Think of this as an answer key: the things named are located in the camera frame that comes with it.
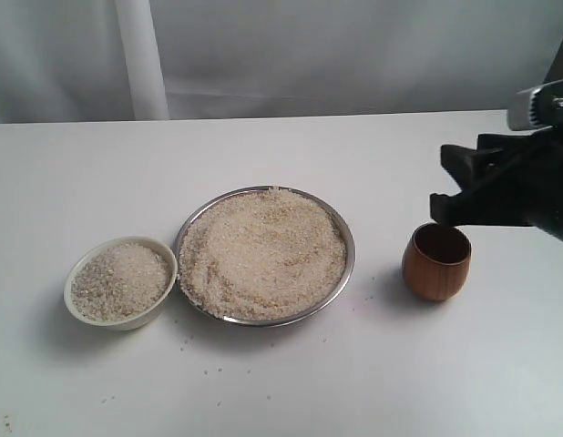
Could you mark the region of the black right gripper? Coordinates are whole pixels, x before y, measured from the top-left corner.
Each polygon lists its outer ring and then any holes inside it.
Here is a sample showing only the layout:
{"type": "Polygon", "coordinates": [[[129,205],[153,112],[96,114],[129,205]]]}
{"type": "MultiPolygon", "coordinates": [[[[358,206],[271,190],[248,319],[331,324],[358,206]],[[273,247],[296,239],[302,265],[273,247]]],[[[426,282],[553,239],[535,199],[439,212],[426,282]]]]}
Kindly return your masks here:
{"type": "Polygon", "coordinates": [[[430,195],[436,223],[534,227],[563,242],[563,129],[525,136],[479,134],[475,149],[442,145],[440,164],[459,187],[470,188],[454,196],[430,195]],[[512,178],[482,179],[515,155],[512,178]]]}

